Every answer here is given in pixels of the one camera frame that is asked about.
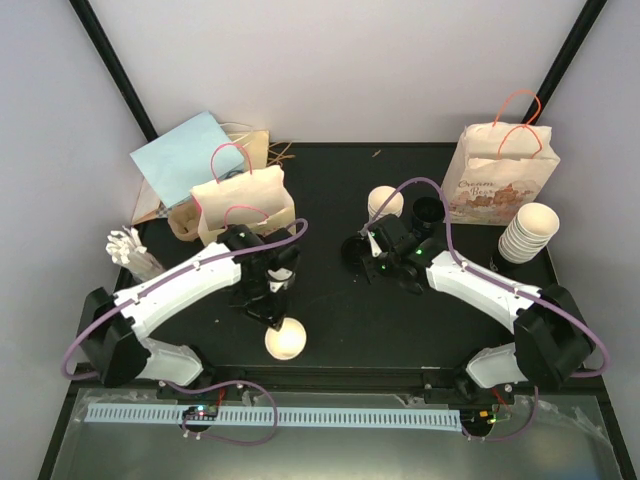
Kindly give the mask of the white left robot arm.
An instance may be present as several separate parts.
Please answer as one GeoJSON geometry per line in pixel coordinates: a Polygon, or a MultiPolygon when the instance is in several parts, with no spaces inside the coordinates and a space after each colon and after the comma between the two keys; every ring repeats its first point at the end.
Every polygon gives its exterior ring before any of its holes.
{"type": "Polygon", "coordinates": [[[279,331],[300,249],[289,228],[268,235],[232,225],[216,241],[176,267],[109,294],[90,292],[81,314],[81,344],[96,378],[107,388],[136,379],[179,385],[193,399],[207,397],[215,376],[196,348],[155,340],[153,332],[204,297],[230,293],[229,305],[279,331]]]}

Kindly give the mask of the cream paper bag pink sides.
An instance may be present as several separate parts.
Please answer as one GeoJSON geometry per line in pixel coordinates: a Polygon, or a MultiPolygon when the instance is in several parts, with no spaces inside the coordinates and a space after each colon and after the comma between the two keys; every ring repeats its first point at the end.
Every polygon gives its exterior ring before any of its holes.
{"type": "Polygon", "coordinates": [[[200,212],[197,232],[204,245],[215,242],[233,225],[245,224],[266,235],[289,229],[295,220],[295,204],[279,165],[250,168],[226,179],[215,176],[192,187],[190,193],[200,212]]]}

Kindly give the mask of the black lid stack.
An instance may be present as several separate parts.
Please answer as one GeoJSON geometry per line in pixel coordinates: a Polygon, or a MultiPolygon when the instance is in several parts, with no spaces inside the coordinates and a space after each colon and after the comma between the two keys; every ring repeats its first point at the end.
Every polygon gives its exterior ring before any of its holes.
{"type": "Polygon", "coordinates": [[[435,232],[444,218],[445,208],[438,198],[418,198],[412,205],[412,233],[417,238],[427,238],[435,232]]]}

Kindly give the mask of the black sleeved paper cup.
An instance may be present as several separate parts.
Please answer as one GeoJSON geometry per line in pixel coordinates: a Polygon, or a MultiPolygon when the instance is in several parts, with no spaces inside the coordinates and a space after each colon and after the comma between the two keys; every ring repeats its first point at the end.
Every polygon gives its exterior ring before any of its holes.
{"type": "Polygon", "coordinates": [[[303,324],[285,317],[280,329],[268,328],[265,334],[267,352],[276,360],[288,361],[296,358],[305,348],[307,333],[303,324]]]}

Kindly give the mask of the small stack paper cups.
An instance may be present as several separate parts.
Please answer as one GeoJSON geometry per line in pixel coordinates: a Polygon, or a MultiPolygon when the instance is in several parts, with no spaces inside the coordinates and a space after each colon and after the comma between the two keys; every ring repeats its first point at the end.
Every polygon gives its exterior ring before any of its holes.
{"type": "Polygon", "coordinates": [[[389,203],[382,208],[382,205],[386,202],[386,200],[391,196],[391,194],[395,191],[394,187],[391,186],[379,186],[374,188],[368,196],[367,210],[369,214],[369,220],[372,220],[378,211],[381,213],[378,217],[384,217],[385,215],[395,215],[400,217],[404,208],[404,197],[401,193],[395,194],[389,203]]]}

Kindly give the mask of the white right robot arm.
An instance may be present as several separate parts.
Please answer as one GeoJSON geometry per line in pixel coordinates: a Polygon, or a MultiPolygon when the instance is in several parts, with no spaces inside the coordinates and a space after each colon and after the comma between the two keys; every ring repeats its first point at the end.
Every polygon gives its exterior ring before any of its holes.
{"type": "Polygon", "coordinates": [[[595,343],[567,289],[518,283],[446,249],[418,240],[396,216],[365,229],[361,258],[370,279],[388,278],[415,295],[430,289],[451,295],[488,315],[512,342],[472,355],[454,379],[457,396],[476,403],[491,388],[519,382],[559,389],[593,353],[595,343]]]}

